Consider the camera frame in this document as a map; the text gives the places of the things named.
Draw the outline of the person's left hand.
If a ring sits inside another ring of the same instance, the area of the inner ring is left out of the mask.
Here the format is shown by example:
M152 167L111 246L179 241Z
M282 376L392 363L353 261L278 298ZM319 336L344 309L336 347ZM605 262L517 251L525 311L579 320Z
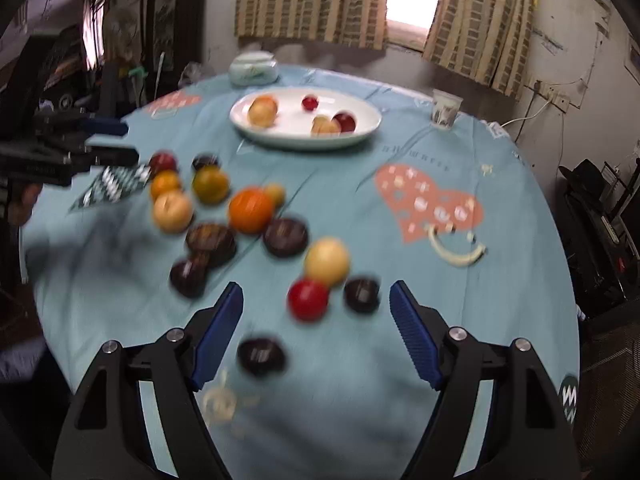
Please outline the person's left hand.
M9 204L6 220L11 226L19 228L32 218L32 211L38 202L41 191L41 184L29 184L24 189L21 199Z

